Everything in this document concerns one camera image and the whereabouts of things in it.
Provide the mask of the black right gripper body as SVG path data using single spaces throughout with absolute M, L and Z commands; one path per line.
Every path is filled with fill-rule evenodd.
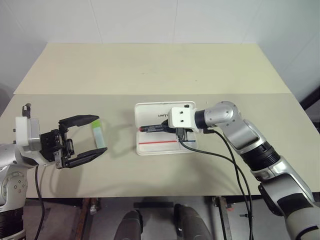
M 182 128 L 182 127 L 172 128 L 172 127 L 169 127 L 168 120 L 163 121 L 161 123 L 161 125 L 163 127 L 163 131 L 164 132 L 175 134 L 176 137 L 178 138 L 179 142 L 187 142 L 188 141 L 188 132 L 191 131 L 189 128 Z

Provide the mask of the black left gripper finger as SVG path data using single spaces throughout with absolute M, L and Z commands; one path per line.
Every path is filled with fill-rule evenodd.
M 72 117 L 61 119 L 58 122 L 58 129 L 61 133 L 66 133 L 68 131 L 68 128 L 71 128 L 74 126 L 81 127 L 84 125 L 88 125 L 94 122 L 95 120 L 98 120 L 99 118 L 100 118 L 99 116 L 91 115 L 91 114 L 75 115 Z
M 65 163 L 66 168 L 75 168 L 93 161 L 108 150 L 107 147 L 89 150 L 77 155 L 76 158 L 70 159 Z

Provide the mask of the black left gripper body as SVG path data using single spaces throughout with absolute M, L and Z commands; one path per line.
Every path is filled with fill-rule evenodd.
M 40 153 L 57 169 L 69 168 L 70 158 L 75 154 L 73 141 L 67 132 L 67 129 L 59 128 L 40 135 Z

